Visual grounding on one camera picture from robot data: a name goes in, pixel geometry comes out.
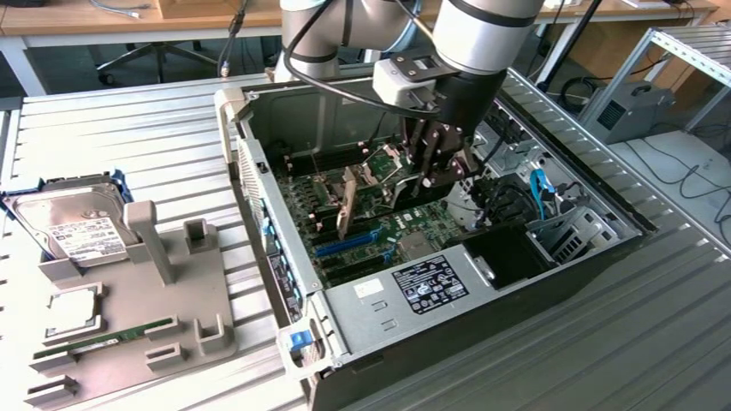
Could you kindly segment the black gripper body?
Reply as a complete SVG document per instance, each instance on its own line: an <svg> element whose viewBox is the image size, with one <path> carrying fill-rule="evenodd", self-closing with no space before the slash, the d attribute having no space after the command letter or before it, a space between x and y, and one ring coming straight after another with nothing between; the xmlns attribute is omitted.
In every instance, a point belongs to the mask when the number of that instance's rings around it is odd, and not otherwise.
<svg viewBox="0 0 731 411"><path fill-rule="evenodd" d="M434 85L436 105L440 109L433 129L442 124L461 129L462 136L472 135L502 85L506 70L476 75L458 72L441 77Z"/></svg>

